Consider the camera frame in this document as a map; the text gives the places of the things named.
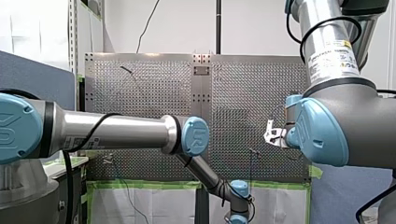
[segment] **white wall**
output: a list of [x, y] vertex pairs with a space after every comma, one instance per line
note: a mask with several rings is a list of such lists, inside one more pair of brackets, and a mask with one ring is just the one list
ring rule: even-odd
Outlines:
[[[105, 0], [105, 52], [135, 52], [156, 0]], [[227, 0], [222, 9], [222, 53], [298, 55], [285, 27], [285, 1]], [[162, 0], [143, 37], [140, 52], [215, 52], [215, 0]], [[391, 88], [391, 7], [377, 25], [362, 75]], [[299, 26], [291, 30], [300, 37]]]
[[[105, 0], [105, 51], [136, 52], [156, 0]], [[140, 52], [208, 53], [215, 48], [213, 0], [162, 0]]]

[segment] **cable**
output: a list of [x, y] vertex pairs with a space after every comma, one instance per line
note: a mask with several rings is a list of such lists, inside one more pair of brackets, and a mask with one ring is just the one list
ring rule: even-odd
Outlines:
[[396, 94], [396, 91], [393, 90], [376, 90], [378, 93], [389, 93], [389, 94]]
[[253, 218], [256, 216], [256, 205], [254, 205], [254, 203], [250, 203], [253, 206], [253, 215], [251, 216], [251, 218], [248, 220], [247, 223], [251, 222], [253, 220]]
[[373, 204], [379, 202], [381, 199], [387, 197], [388, 195], [390, 195], [393, 191], [396, 190], [396, 185], [393, 185], [392, 187], [390, 187], [389, 189], [383, 191], [382, 193], [380, 193], [378, 196], [376, 196], [375, 198], [373, 198], [370, 202], [368, 202], [367, 204], [365, 204], [364, 206], [362, 206], [357, 212], [356, 212], [356, 220], [358, 220], [359, 223], [361, 223], [361, 214], [369, 207], [371, 207]]
[[21, 97], [24, 97], [26, 99], [31, 99], [31, 100], [39, 100], [40, 99], [28, 91], [22, 91], [22, 90], [17, 90], [17, 89], [0, 89], [0, 92], [5, 93], [5, 94], [10, 94], [10, 95], [21, 96]]
[[160, 0], [157, 0], [157, 2], [155, 3], [154, 9], [152, 9], [151, 14], [148, 17], [148, 21], [146, 23], [146, 27], [145, 30], [143, 31], [143, 33], [140, 35], [139, 37], [139, 43], [137, 44], [137, 50], [136, 53], [139, 53], [140, 50], [140, 44], [142, 43], [142, 37], [143, 35], [146, 33], [148, 27], [149, 27], [149, 22], [151, 21], [152, 15], [154, 15], [155, 9], [157, 8], [158, 4], [160, 3]]
[[358, 34], [357, 34], [357, 36], [355, 37], [355, 39], [351, 42], [352, 45], [353, 45], [356, 41], [358, 41], [358, 39], [361, 37], [361, 33], [362, 33], [361, 25], [359, 24], [358, 21], [356, 21], [356, 20], [354, 20], [354, 19], [352, 19], [352, 18], [350, 18], [350, 17], [340, 16], [340, 17], [330, 18], [330, 19], [327, 19], [327, 20], [325, 20], [325, 21], [320, 21], [320, 22], [318, 22], [316, 25], [314, 25], [313, 27], [311, 27], [311, 29], [309, 29], [309, 30], [306, 32], [306, 34], [305, 34], [304, 37], [303, 37], [303, 40], [301, 41], [301, 45], [300, 45], [300, 57], [301, 57], [301, 59], [303, 60], [303, 63], [305, 63], [304, 45], [305, 45], [306, 40], [307, 40], [308, 37], [311, 36], [312, 33], [314, 33], [321, 25], [323, 25], [324, 23], [329, 22], [329, 21], [350, 21], [350, 22], [352, 22], [354, 25], [356, 25], [356, 27], [358, 27]]
[[291, 29], [290, 29], [290, 14], [291, 14], [291, 7], [293, 5], [293, 2], [294, 2], [294, 0], [290, 0], [290, 2], [289, 2], [289, 11], [288, 11], [288, 14], [286, 15], [286, 29], [288, 30], [288, 34], [291, 37], [291, 39], [293, 39], [295, 42], [301, 44], [301, 40], [297, 39], [297, 37], [295, 37], [293, 35], [293, 33], [291, 32]]
[[65, 224], [72, 223], [73, 219], [73, 201], [74, 201], [74, 182], [73, 182], [73, 167], [68, 152], [64, 151], [64, 166], [66, 167], [66, 181], [67, 181], [67, 210]]
[[119, 180], [125, 185], [125, 187], [126, 187], [126, 190], [127, 190], [127, 193], [128, 193], [128, 200], [129, 200], [129, 203], [131, 204], [132, 208], [133, 208], [136, 212], [138, 212], [140, 215], [142, 215], [142, 216], [145, 218], [146, 223], [149, 224], [148, 217], [147, 217], [144, 213], [142, 213], [141, 211], [139, 211], [139, 209], [137, 209], [137, 208], [134, 206], [134, 203], [132, 202], [132, 199], [131, 199], [131, 194], [130, 194], [130, 192], [129, 192], [128, 183], [127, 183], [124, 179], [122, 179], [122, 178], [120, 177], [120, 171], [119, 171], [118, 166], [117, 166], [116, 163], [114, 163], [114, 162], [113, 162], [113, 165], [114, 165], [114, 170], [115, 170], [116, 173], [117, 173], [117, 179], [119, 179]]
[[90, 132], [89, 132], [89, 133], [87, 134], [87, 136], [84, 138], [84, 140], [83, 140], [77, 147], [74, 147], [74, 148], [68, 150], [68, 152], [76, 152], [76, 151], [81, 150], [81, 149], [85, 146], [85, 144], [87, 144], [88, 141], [90, 141], [90, 138], [93, 136], [93, 134], [94, 134], [94, 132], [96, 131], [96, 129], [98, 129], [99, 126], [103, 123], [103, 121], [105, 121], [105, 119], [108, 119], [108, 118], [110, 118], [110, 117], [112, 117], [112, 116], [122, 116], [122, 114], [119, 114], [119, 113], [108, 113], [108, 114], [103, 115], [103, 116], [96, 122], [96, 124], [93, 126], [93, 128], [90, 130]]

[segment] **metal bracket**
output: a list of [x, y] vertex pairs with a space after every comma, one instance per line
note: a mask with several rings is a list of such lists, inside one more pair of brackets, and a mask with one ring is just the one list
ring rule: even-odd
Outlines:
[[288, 147], [285, 141], [286, 129], [273, 128], [274, 120], [268, 119], [267, 129], [264, 134], [265, 142], [276, 147]]
[[194, 75], [195, 76], [209, 76], [209, 67], [208, 66], [194, 66]]

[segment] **silver cylinder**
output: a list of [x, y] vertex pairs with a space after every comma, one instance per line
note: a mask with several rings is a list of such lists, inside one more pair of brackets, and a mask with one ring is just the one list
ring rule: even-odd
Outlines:
[[[367, 52], [375, 30], [376, 22], [381, 14], [362, 15], [351, 17], [358, 21], [361, 25], [362, 33], [358, 41], [353, 44], [353, 52], [355, 53], [356, 61], [358, 62], [359, 69], [362, 69], [367, 57]], [[345, 22], [348, 35], [351, 39], [358, 35], [358, 28], [351, 22]]]
[[[65, 111], [55, 106], [51, 152], [70, 150], [87, 136], [103, 114]], [[83, 149], [162, 148], [170, 152], [177, 140], [177, 126], [170, 116], [141, 119], [112, 116], [105, 119]]]
[[[303, 36], [316, 24], [342, 16], [338, 0], [296, 0], [293, 17]], [[349, 35], [343, 21], [330, 21], [316, 29], [304, 43], [306, 70], [311, 87], [330, 79], [358, 77]]]

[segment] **white paper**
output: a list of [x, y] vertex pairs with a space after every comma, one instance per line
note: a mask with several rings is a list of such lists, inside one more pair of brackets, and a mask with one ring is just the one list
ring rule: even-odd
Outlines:
[[[253, 189], [256, 215], [250, 224], [305, 224], [306, 190]], [[210, 224], [224, 223], [230, 204], [221, 207], [221, 199], [210, 195]]]
[[[97, 189], [92, 198], [92, 224], [146, 223], [128, 200], [127, 189]], [[149, 224], [193, 224], [195, 189], [130, 189], [134, 206]]]

